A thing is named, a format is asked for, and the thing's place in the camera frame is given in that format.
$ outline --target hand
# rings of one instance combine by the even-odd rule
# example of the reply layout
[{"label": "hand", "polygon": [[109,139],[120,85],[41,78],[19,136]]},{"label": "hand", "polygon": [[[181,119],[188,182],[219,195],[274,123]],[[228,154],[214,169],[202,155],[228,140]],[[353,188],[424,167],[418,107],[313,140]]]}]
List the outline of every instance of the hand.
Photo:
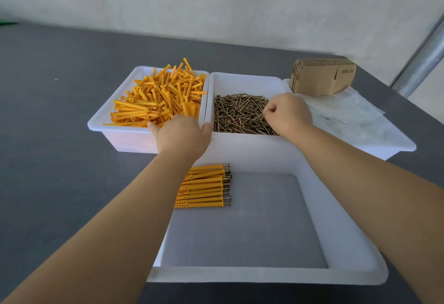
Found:
[{"label": "hand", "polygon": [[302,97],[293,93],[280,94],[270,99],[263,114],[273,130],[289,141],[313,126],[308,105]]},{"label": "hand", "polygon": [[201,129],[194,117],[175,115],[162,128],[151,122],[148,123],[148,128],[156,138],[159,153],[171,151],[189,156],[194,161],[204,154],[211,141],[211,124],[207,122]]}]

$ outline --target dark gray tabletop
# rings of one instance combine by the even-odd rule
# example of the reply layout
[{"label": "dark gray tabletop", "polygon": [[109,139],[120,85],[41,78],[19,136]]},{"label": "dark gray tabletop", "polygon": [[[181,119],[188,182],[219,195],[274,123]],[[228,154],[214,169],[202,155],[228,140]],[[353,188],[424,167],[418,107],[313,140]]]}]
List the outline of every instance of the dark gray tabletop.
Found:
[{"label": "dark gray tabletop", "polygon": [[[136,66],[290,76],[325,56],[30,24],[0,27],[0,299],[118,194],[154,155],[117,152],[86,123]],[[417,145],[390,161],[444,186],[444,125],[358,69],[353,87]],[[419,303],[388,262],[380,286],[148,283],[140,302]]]}]

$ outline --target person's left hand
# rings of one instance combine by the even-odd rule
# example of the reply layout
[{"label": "person's left hand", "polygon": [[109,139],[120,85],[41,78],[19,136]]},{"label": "person's left hand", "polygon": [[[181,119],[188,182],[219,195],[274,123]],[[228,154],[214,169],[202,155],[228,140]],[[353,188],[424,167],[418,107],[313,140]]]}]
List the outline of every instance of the person's left hand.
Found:
[{"label": "person's left hand", "polygon": [[211,124],[207,122],[201,129],[194,117],[175,115],[162,128],[150,122],[148,128],[156,138],[159,153],[170,151],[184,154],[194,161],[204,154],[211,141]]}]

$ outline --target person's right arm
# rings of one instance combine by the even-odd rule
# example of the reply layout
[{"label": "person's right arm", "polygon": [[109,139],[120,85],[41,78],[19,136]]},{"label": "person's right arm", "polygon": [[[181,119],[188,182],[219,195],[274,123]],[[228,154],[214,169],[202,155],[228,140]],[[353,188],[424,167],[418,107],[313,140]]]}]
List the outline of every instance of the person's right arm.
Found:
[{"label": "person's right arm", "polygon": [[297,95],[275,96],[264,116],[301,150],[423,303],[444,303],[444,189],[314,127]]}]

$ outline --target green object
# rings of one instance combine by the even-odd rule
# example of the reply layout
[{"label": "green object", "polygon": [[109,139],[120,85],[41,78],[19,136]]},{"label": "green object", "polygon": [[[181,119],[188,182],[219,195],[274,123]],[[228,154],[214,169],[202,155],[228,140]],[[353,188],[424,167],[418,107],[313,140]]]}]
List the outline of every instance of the green object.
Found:
[{"label": "green object", "polygon": [[18,23],[13,23],[11,21],[4,21],[4,20],[0,19],[0,26],[2,26],[2,25],[14,25],[14,24],[18,24]]}]

